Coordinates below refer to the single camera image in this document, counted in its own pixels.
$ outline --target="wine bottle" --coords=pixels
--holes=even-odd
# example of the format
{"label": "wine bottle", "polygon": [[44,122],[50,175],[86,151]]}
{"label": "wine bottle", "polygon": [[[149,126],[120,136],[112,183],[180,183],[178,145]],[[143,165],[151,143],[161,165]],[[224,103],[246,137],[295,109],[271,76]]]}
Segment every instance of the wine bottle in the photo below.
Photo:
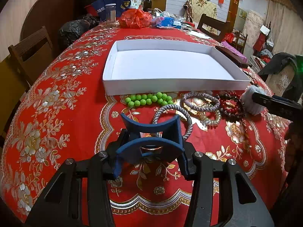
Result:
{"label": "wine bottle", "polygon": [[145,0],[143,2],[143,11],[144,12],[152,12],[152,5],[151,5],[152,1],[151,0]]}

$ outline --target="metal screw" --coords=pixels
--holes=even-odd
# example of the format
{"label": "metal screw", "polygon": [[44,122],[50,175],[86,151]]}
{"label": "metal screw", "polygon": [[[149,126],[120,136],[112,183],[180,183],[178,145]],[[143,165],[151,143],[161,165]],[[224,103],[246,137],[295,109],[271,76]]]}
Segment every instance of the metal screw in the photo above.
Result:
{"label": "metal screw", "polygon": [[229,159],[228,163],[234,166],[237,162],[234,159]]}
{"label": "metal screw", "polygon": [[65,160],[65,164],[67,165],[71,165],[72,163],[74,163],[74,160],[72,158],[68,158]]}
{"label": "metal screw", "polygon": [[202,152],[195,152],[194,155],[195,155],[196,157],[201,158],[201,157],[203,156],[203,153],[202,153]]}
{"label": "metal screw", "polygon": [[106,151],[100,151],[100,152],[98,153],[98,155],[99,155],[101,158],[103,158],[103,157],[107,156],[107,152],[106,152]]}

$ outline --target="glass jar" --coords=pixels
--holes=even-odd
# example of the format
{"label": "glass jar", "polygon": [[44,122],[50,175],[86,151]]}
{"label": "glass jar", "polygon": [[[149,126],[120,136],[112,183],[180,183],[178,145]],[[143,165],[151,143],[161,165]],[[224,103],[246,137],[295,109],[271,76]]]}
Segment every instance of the glass jar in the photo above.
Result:
{"label": "glass jar", "polygon": [[107,4],[105,5],[106,10],[106,25],[107,27],[116,26],[116,4]]}

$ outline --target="white tray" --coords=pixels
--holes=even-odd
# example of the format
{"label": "white tray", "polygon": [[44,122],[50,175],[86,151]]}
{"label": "white tray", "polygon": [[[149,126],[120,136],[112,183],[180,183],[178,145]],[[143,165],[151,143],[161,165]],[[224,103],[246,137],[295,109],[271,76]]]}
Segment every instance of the white tray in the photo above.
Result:
{"label": "white tray", "polygon": [[109,96],[136,93],[245,90],[250,80],[207,45],[155,39],[116,41],[106,60]]}

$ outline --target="floral tablecloth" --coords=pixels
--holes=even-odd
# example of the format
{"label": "floral tablecloth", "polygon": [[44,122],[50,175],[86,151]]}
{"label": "floral tablecloth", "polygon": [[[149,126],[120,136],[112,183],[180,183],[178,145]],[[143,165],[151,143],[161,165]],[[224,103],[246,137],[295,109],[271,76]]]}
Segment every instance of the floral tablecloth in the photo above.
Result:
{"label": "floral tablecloth", "polygon": [[[177,29],[97,26],[69,46],[31,87],[5,141],[1,197],[22,221],[67,158],[88,159],[118,138],[124,128],[120,113],[142,123],[152,121],[159,108],[157,104],[130,109],[124,103],[124,96],[106,96],[104,91],[102,73],[109,50],[116,40],[129,39],[181,40],[213,47],[218,44],[213,39],[196,38]],[[266,93],[272,94],[252,70],[246,71],[259,81]],[[175,103],[180,103],[182,94],[170,93]],[[191,101],[194,105],[201,104],[199,99]],[[222,120],[210,129],[200,122],[197,112],[189,111],[194,127],[188,141],[212,159],[236,159],[266,205],[271,207],[284,174],[283,136],[288,121],[265,110],[256,117],[245,118],[242,123]],[[172,115],[175,112],[167,111],[159,122]],[[108,182],[116,226],[154,226],[155,222],[158,226],[183,226],[192,186],[192,181],[187,182],[181,176],[176,161],[169,165],[148,160],[137,165],[125,164],[121,176]],[[217,213],[219,183],[216,180],[213,193],[213,211]],[[85,203],[83,209],[83,221],[87,224]]]}

